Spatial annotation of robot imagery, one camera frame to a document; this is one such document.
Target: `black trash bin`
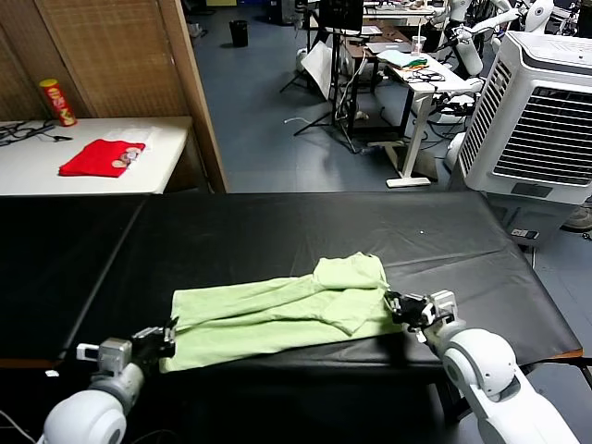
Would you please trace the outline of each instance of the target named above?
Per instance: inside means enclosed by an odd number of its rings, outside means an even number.
[[[247,31],[246,20],[232,20],[230,23],[230,33],[232,34],[232,44],[237,47],[249,45],[249,32]]]

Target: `black table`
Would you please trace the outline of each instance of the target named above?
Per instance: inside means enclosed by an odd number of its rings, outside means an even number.
[[[80,341],[160,324],[177,289],[310,273],[320,257],[375,254],[401,292],[452,290],[470,327],[499,333],[519,364],[581,349],[513,241],[474,192],[151,196],[82,323]],[[411,335],[307,347],[227,370],[417,374],[439,362]]]
[[[0,366],[43,365],[71,345],[144,199],[0,198]]]

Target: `blue floor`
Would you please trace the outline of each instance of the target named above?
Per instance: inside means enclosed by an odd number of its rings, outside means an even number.
[[[208,30],[195,42],[195,54],[230,191],[387,191],[385,180],[396,175],[384,153],[350,154],[325,129],[292,137],[304,123],[284,124],[285,119],[312,120],[325,113],[328,105],[298,87],[279,94],[293,75],[296,51],[305,46],[305,33],[296,35],[292,27],[268,24],[257,17],[262,15],[260,7],[242,6],[196,18]],[[249,21],[246,48],[230,45],[228,22],[233,19]],[[389,119],[396,122],[404,94],[397,85],[378,87],[376,98],[363,94],[359,106],[372,113],[384,105]],[[438,140],[428,133],[430,141]],[[442,157],[447,144],[441,142],[427,151]],[[430,188],[442,189],[449,174],[440,160],[437,163],[439,182]],[[592,242],[577,234],[560,232],[536,251],[535,270],[585,350],[592,347],[591,264]],[[544,364],[529,379],[555,404],[580,441],[592,442],[592,392],[579,370]],[[454,435],[450,442],[480,442],[474,416],[462,420]]]

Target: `red can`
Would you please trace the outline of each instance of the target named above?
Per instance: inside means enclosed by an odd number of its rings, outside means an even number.
[[[62,122],[62,126],[71,127],[76,125],[76,118],[72,112],[66,96],[59,87],[59,83],[56,79],[45,79],[39,82],[39,86],[43,88],[45,95],[49,99],[54,108],[57,118]]]

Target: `white robot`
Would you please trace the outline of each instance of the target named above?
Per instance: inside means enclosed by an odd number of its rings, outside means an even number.
[[[448,41],[440,46],[437,51],[445,47],[452,47],[452,51],[459,62],[455,72],[471,83],[472,87],[468,94],[459,93],[439,96],[439,109],[435,110],[434,116],[430,118],[430,121],[434,123],[462,123],[464,116],[469,114],[467,110],[475,106],[474,96],[481,92],[484,85],[484,81],[477,77],[483,70],[483,62],[473,42],[476,35],[486,31],[496,31],[500,25],[520,18],[525,18],[525,32],[544,33],[553,11],[553,0],[536,0],[533,4],[529,0],[519,0],[515,7],[512,7],[508,0],[490,1],[498,10],[498,15],[481,21],[473,27],[464,24],[467,10],[471,5],[470,1],[465,0],[451,0],[448,7],[436,8],[434,17],[429,20],[427,28],[431,29],[448,19],[449,23],[444,31]],[[500,39],[497,35],[492,37],[491,45],[496,52],[500,48]]]
[[[387,291],[384,299],[393,322],[407,324],[442,361],[475,413],[485,444],[578,443],[553,405],[530,385],[510,344],[486,330],[467,328],[457,318],[452,292],[419,296]],[[120,444],[125,416],[148,368],[175,352],[176,322],[146,328],[132,341],[109,339],[99,347],[81,344],[79,358],[97,361],[104,376],[57,404],[38,444]]]

